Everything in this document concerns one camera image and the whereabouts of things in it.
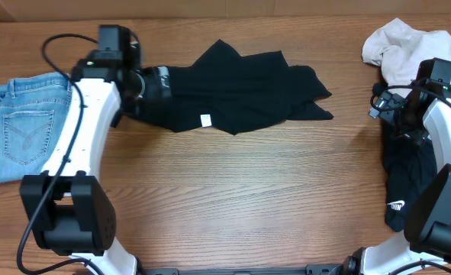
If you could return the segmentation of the black t-shirt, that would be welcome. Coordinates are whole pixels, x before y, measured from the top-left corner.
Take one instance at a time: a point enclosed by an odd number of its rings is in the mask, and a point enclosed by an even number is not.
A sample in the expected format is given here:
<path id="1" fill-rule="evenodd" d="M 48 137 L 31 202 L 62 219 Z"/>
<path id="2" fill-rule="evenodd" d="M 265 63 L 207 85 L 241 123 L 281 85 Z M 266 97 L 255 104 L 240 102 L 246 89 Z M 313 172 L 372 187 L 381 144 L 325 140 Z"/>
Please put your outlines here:
<path id="1" fill-rule="evenodd" d="M 217 40 L 191 66 L 168 66 L 172 96 L 124 100 L 123 113 L 169 129 L 212 126 L 229 134 L 286 120 L 330 120 L 317 105 L 330 92 L 309 66 L 290 66 L 282 52 L 241 56 Z"/>

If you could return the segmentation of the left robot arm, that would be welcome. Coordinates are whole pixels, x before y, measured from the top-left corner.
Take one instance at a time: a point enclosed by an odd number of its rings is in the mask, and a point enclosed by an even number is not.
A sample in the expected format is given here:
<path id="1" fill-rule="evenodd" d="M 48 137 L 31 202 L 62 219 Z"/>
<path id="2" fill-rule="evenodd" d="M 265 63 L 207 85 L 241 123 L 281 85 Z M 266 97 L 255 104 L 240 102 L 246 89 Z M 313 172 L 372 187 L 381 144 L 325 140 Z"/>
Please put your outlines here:
<path id="1" fill-rule="evenodd" d="M 80 263 L 92 274 L 141 274 L 140 260 L 117 240 L 113 205 L 99 182 L 108 132 L 123 115 L 171 98 L 164 67 L 144 72 L 137 35 L 102 25 L 96 48 L 66 75 L 72 91 L 59 140 L 37 175 L 26 175 L 20 196 L 28 217 L 25 237 Z"/>

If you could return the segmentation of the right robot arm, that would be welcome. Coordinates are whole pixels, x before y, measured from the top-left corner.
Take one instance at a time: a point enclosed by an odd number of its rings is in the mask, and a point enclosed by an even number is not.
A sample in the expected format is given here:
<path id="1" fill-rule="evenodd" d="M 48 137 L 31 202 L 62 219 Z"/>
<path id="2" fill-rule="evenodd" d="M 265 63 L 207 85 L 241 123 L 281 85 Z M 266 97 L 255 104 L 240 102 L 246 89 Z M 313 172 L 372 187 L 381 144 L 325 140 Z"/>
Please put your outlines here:
<path id="1" fill-rule="evenodd" d="M 388 86 L 370 99 L 369 115 L 393 126 L 396 136 L 431 139 L 437 176 L 414 203 L 404 230 L 361 247 L 335 274 L 411 274 L 427 267 L 451 273 L 451 61 L 420 63 L 402 98 Z"/>

